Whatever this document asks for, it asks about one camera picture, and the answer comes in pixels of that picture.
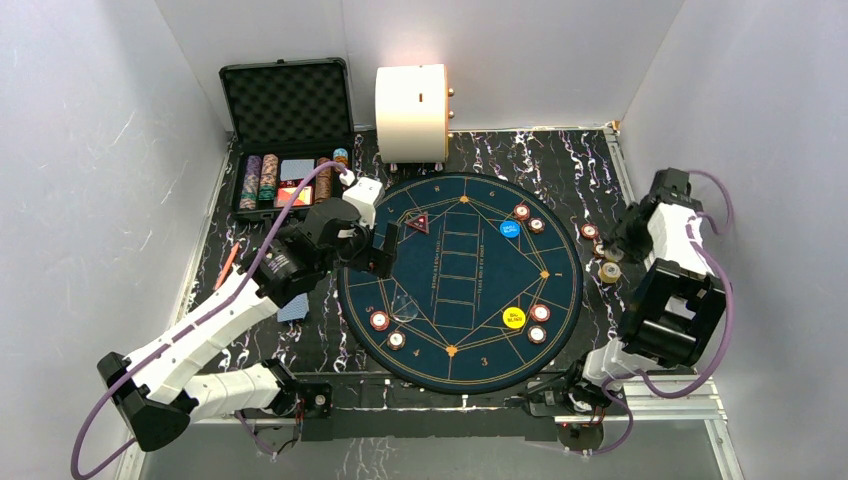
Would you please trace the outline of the yellow chips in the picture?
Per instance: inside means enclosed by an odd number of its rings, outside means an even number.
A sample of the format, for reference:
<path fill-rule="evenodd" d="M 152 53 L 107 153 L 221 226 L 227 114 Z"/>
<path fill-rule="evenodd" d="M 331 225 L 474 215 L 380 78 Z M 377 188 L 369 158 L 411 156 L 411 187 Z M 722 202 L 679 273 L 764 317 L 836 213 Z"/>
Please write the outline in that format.
<path fill-rule="evenodd" d="M 621 250 L 614 247 L 610 247 L 604 252 L 604 257 L 610 262 L 621 262 L 624 256 L 625 254 Z"/>

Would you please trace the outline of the red poker chip stack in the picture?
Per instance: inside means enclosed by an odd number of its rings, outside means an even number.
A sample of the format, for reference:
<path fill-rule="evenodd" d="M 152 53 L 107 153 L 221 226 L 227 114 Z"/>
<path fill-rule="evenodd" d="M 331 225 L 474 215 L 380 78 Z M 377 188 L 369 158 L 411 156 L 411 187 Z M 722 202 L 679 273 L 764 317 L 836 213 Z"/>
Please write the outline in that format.
<path fill-rule="evenodd" d="M 580 235 L 587 240 L 596 240 L 599 237 L 599 230 L 596 225 L 586 223 L 580 227 Z"/>

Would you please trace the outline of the yellow poker chip stack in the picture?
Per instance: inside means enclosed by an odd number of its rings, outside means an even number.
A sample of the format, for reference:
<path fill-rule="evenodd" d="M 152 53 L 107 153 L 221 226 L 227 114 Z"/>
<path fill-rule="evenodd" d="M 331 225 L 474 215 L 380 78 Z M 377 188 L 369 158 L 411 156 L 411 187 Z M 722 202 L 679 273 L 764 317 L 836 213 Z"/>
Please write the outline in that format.
<path fill-rule="evenodd" d="M 604 262 L 598 270 L 598 277 L 604 284 L 615 284 L 620 280 L 622 270 L 615 262 Z"/>

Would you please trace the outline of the clear dealer button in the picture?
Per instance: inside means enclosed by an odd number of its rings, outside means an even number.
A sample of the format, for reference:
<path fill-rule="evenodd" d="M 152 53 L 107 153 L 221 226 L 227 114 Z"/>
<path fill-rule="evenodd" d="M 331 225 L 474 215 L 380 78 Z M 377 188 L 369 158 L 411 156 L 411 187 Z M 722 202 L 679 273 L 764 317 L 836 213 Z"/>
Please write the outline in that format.
<path fill-rule="evenodd" d="M 417 319 L 419 313 L 416 301 L 407 294 L 395 296 L 391 303 L 391 316 L 396 323 L 409 323 Z"/>

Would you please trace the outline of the red chips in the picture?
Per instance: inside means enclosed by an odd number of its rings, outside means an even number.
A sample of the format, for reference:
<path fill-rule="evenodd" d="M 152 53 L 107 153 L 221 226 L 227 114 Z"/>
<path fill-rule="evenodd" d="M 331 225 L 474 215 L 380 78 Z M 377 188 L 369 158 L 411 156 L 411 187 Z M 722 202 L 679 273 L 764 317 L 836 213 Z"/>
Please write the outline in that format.
<path fill-rule="evenodd" d="M 545 304 L 535 304 L 529 309 L 529 316 L 535 322 L 544 323 L 551 318 L 551 310 Z"/>
<path fill-rule="evenodd" d="M 390 317 L 384 311 L 375 311 L 370 315 L 369 323 L 375 331 L 384 331 L 390 325 Z"/>
<path fill-rule="evenodd" d="M 525 222 L 531 218 L 531 209 L 526 204 L 518 204 L 513 208 L 513 217 L 519 222 Z"/>

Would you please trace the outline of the brown chips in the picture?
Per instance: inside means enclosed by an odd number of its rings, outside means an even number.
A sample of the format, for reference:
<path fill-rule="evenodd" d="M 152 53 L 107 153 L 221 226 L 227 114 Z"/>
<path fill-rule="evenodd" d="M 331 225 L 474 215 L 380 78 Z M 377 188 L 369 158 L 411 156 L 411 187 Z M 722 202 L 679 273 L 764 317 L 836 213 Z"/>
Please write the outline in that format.
<path fill-rule="evenodd" d="M 528 230 L 533 234 L 541 234 L 544 232 L 546 223 L 541 218 L 530 218 L 526 222 Z"/>
<path fill-rule="evenodd" d="M 402 349 L 406 344 L 406 336 L 402 331 L 391 332 L 386 339 L 386 345 L 393 351 Z"/>
<path fill-rule="evenodd" d="M 531 325 L 527 330 L 527 337 L 533 344 L 543 344 L 547 339 L 547 332 L 541 325 Z"/>

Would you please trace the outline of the blue playing card deck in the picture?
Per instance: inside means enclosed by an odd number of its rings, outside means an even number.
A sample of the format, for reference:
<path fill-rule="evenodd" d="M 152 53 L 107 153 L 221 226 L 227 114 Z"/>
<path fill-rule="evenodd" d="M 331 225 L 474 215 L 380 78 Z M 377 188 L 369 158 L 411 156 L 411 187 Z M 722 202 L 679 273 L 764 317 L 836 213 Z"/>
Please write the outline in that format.
<path fill-rule="evenodd" d="M 291 323 L 303 321 L 309 313 L 308 295 L 300 294 L 277 311 L 276 321 L 278 323 Z"/>

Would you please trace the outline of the blue small blind button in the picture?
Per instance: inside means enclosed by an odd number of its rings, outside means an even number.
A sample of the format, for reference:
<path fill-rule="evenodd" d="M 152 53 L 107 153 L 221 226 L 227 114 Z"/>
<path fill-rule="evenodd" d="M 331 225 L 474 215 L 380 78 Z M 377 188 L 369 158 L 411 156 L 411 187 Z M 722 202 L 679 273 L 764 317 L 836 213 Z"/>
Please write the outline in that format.
<path fill-rule="evenodd" d="M 514 239 L 521 234 L 521 225 L 514 220 L 505 220 L 500 223 L 499 232 L 505 238 Z"/>

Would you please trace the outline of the yellow big blind button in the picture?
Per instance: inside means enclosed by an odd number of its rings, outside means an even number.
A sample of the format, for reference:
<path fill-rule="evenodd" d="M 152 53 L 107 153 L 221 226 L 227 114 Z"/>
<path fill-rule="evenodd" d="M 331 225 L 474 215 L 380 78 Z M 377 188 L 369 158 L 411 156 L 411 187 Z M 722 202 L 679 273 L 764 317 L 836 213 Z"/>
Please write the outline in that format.
<path fill-rule="evenodd" d="M 511 330 L 519 330 L 525 326 L 527 317 L 523 309 L 510 306 L 502 312 L 502 322 Z"/>

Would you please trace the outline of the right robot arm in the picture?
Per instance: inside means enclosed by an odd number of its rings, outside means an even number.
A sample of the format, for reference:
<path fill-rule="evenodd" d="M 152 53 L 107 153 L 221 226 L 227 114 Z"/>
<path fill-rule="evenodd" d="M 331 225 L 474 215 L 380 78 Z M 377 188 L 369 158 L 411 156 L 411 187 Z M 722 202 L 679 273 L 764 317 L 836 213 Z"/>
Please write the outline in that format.
<path fill-rule="evenodd" d="M 656 171 L 648 193 L 601 238 L 609 265 L 651 263 L 615 334 L 565 372 L 531 383 L 524 410 L 598 414 L 621 399 L 624 381 L 700 360 L 726 308 L 725 283 L 705 257 L 704 222 L 716 224 L 693 197 L 689 172 Z"/>

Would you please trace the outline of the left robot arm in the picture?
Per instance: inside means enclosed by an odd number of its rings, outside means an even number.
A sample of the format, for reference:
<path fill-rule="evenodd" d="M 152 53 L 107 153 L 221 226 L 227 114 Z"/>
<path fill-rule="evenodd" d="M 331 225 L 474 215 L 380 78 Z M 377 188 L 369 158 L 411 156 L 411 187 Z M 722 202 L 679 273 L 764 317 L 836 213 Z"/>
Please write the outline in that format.
<path fill-rule="evenodd" d="M 312 207 L 290 226 L 275 224 L 204 303 L 149 344 L 97 364 L 108 396 L 145 452 L 176 440 L 199 420 L 265 410 L 289 416 L 305 410 L 306 388 L 279 360 L 218 374 L 202 369 L 226 346 L 296 297 L 312 291 L 339 267 L 386 278 L 397 246 L 397 227 L 374 247 L 374 195 L 346 192 Z"/>

